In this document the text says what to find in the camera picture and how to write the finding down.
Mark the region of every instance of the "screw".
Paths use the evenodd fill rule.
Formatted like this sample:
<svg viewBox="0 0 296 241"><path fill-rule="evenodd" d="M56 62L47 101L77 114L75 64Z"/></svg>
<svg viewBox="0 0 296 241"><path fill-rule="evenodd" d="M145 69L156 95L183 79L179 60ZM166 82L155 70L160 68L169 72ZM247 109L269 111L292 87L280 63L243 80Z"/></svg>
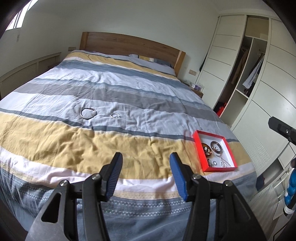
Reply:
<svg viewBox="0 0 296 241"><path fill-rule="evenodd" d="M193 177L193 179L201 179L202 178L202 176L199 174L193 174L192 177Z"/></svg>
<svg viewBox="0 0 296 241"><path fill-rule="evenodd" d="M63 180L59 183L62 187L66 186L68 184L67 180Z"/></svg>
<svg viewBox="0 0 296 241"><path fill-rule="evenodd" d="M98 180L101 178L101 175L99 173L95 173L91 176L92 180Z"/></svg>
<svg viewBox="0 0 296 241"><path fill-rule="evenodd" d="M232 181L229 180L226 180L224 183L227 187L231 187L233 185Z"/></svg>

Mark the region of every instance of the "striped duvet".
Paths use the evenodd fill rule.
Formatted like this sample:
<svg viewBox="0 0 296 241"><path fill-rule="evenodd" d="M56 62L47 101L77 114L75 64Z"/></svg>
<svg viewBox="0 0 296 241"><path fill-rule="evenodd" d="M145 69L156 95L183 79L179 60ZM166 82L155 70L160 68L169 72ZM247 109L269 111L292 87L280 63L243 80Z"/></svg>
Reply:
<svg viewBox="0 0 296 241"><path fill-rule="evenodd" d="M97 115L84 120L86 107ZM117 151L122 171L114 196L102 204L111 240L182 240L190 203L178 195L172 152L208 180L233 180L246 199L254 192L254 167L227 125L173 74L131 57L74 51L6 96L0 118L0 198L26 230L61 180L84 180ZM204 173L195 130L224 136L238 168ZM83 240L80 201L77 209ZM209 240L214 210L211 202Z"/></svg>

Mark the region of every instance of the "nightstand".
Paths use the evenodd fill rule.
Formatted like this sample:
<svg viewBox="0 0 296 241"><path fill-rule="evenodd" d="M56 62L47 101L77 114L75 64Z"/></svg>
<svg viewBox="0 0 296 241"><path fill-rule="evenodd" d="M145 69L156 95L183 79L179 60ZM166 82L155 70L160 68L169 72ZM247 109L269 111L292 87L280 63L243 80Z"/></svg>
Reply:
<svg viewBox="0 0 296 241"><path fill-rule="evenodd" d="M191 89L194 93L196 93L200 98L202 98L203 93L202 93L201 91L196 90L196 89L194 89L194 88L192 88L192 87L190 87L190 89Z"/></svg>

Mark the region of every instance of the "wardrobe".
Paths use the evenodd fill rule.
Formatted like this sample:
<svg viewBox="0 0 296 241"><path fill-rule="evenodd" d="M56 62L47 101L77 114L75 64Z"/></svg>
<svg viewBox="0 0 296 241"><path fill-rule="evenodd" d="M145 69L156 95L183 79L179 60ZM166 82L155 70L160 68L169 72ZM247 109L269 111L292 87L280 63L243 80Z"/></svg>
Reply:
<svg viewBox="0 0 296 241"><path fill-rule="evenodd" d="M274 116L296 128L296 44L284 24L260 16L220 16L196 83L212 109L224 103L220 118L246 149L257 175L267 184L282 173L296 146L269 129L268 120Z"/></svg>

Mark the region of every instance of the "red box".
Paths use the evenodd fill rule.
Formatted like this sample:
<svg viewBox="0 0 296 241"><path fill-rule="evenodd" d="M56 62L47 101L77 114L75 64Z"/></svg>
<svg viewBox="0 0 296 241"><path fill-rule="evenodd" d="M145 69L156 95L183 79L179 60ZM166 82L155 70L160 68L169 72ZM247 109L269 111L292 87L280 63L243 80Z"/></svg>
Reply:
<svg viewBox="0 0 296 241"><path fill-rule="evenodd" d="M237 168L237 163L234 159L234 156L230 150L230 147L229 147L226 139L223 136L215 135L215 134L204 132L204 131L195 131L195 133L193 134L193 138L195 141L198 156L200 158L202 170L204 172L229 172L229 171L233 171ZM216 141L221 145L221 147L223 149L221 157L223 158L223 162L227 166L229 165L228 167L221 166L223 164L223 163L221 163L222 160L219 157L219 155L217 155L214 151L212 152L211 156L206 157L203 147L202 147L202 143L205 143L208 146L210 146L210 142L212 142L212 141ZM217 166L215 166L215 165L210 166L208 164L207 159L210 159L211 162L212 162L212 160L214 160Z"/></svg>

